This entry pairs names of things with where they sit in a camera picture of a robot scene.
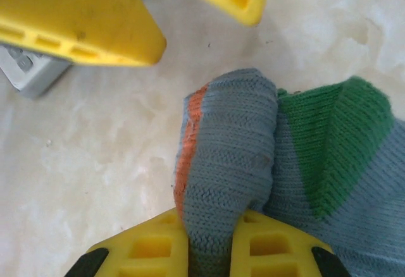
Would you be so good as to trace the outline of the blue sock green toe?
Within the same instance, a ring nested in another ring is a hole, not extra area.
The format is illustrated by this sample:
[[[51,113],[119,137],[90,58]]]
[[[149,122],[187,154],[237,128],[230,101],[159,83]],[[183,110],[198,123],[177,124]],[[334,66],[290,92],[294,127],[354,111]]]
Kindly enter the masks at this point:
[[[352,277],[405,277],[405,121],[351,77],[290,94],[254,68],[184,101],[173,194],[191,277],[228,277],[247,209],[328,243]]]

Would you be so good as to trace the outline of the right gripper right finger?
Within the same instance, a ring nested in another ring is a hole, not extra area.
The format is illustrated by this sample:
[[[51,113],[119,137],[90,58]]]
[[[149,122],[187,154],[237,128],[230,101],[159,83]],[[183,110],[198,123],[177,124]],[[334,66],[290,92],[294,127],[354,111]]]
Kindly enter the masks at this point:
[[[328,244],[247,210],[234,231],[230,277],[350,277],[350,273]]]

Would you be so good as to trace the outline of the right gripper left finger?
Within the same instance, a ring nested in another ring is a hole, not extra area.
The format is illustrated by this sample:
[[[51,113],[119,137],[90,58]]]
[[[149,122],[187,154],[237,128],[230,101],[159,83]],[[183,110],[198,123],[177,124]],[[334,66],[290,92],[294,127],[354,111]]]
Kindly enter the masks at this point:
[[[189,243],[170,209],[93,245],[65,277],[188,277]]]

